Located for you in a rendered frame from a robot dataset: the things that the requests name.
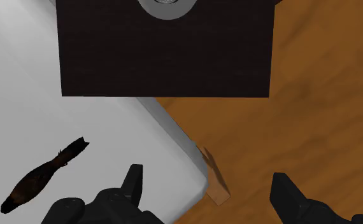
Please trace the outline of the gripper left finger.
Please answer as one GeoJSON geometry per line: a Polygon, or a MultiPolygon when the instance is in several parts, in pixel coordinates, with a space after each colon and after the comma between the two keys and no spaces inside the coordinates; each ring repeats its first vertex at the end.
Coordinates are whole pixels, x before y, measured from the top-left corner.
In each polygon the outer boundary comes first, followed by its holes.
{"type": "Polygon", "coordinates": [[[143,166],[132,164],[120,188],[101,190],[86,204],[67,197],[54,202],[41,224],[164,224],[138,206],[143,187],[143,166]]]}

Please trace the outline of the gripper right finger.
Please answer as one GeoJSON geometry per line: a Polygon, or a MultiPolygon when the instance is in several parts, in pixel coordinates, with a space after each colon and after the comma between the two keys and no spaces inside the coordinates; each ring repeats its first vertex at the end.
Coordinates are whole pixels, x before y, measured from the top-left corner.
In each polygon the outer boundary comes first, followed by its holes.
{"type": "Polygon", "coordinates": [[[269,200],[283,224],[363,224],[363,214],[347,220],[327,204],[306,198],[282,172],[273,174],[269,200]]]}

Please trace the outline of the white table with wooden legs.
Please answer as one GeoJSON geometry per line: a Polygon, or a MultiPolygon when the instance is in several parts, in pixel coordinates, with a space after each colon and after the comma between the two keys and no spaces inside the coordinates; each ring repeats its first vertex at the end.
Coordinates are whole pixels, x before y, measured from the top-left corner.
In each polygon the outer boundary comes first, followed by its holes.
{"type": "Polygon", "coordinates": [[[209,196],[228,194],[213,157],[152,97],[63,97],[55,6],[51,0],[0,0],[0,206],[31,170],[79,137],[87,148],[60,168],[30,202],[0,224],[41,224],[64,197],[91,202],[143,166],[139,204],[165,224],[209,196]]]}

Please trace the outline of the dark brown bird figure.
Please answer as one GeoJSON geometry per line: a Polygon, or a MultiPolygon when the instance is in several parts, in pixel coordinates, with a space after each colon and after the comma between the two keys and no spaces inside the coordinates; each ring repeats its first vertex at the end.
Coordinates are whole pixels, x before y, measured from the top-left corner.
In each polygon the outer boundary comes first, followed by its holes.
{"type": "Polygon", "coordinates": [[[77,157],[90,143],[79,137],[63,150],[60,150],[53,159],[41,164],[28,172],[13,188],[9,196],[1,204],[0,212],[8,214],[30,202],[49,183],[53,175],[61,168],[77,157]]]}

